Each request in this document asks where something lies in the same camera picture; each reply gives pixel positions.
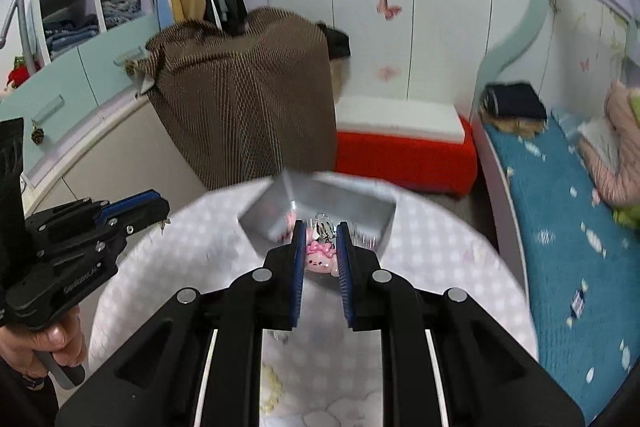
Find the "person left hand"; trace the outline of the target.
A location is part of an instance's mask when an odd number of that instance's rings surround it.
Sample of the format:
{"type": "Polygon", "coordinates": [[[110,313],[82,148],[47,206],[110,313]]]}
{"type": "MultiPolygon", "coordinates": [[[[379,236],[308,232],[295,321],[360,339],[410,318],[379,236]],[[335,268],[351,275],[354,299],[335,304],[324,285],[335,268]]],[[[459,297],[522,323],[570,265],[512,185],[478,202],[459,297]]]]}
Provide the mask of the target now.
{"type": "Polygon", "coordinates": [[[2,327],[1,358],[17,373],[30,378],[47,376],[48,370],[38,359],[38,352],[51,353],[61,366],[75,367],[85,362],[87,346],[78,306],[40,332],[31,332],[22,325],[2,327]]]}

